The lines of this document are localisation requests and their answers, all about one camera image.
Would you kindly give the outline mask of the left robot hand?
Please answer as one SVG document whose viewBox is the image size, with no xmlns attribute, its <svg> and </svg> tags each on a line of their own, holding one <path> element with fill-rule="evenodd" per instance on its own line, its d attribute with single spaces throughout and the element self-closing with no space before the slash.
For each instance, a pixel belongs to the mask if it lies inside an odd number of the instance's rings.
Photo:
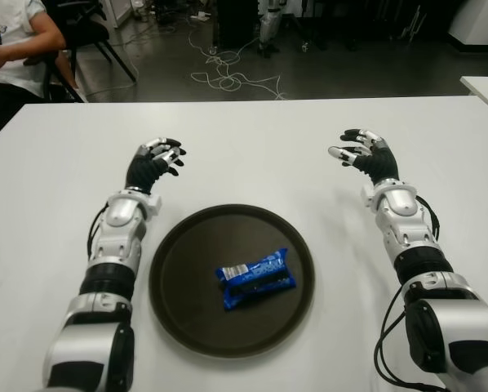
<svg viewBox="0 0 488 392">
<path fill-rule="evenodd" d="M 151 194 L 154 183 L 164 174 L 178 176 L 175 167 L 182 167 L 181 157 L 186 151 L 177 140 L 158 137 L 142 144 L 126 172 L 126 189 L 137 189 L 143 194 Z"/>
</svg>

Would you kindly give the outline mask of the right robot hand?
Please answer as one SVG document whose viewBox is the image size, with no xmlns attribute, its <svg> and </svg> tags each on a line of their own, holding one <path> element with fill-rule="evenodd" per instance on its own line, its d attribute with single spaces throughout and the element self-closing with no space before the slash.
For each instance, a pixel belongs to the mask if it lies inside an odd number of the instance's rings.
<svg viewBox="0 0 488 392">
<path fill-rule="evenodd" d="M 382 180 L 399 179 L 397 161 L 386 140 L 367 129 L 348 129 L 340 136 L 354 146 L 331 146 L 328 154 L 341 161 L 343 167 L 355 167 L 377 185 Z"/>
</svg>

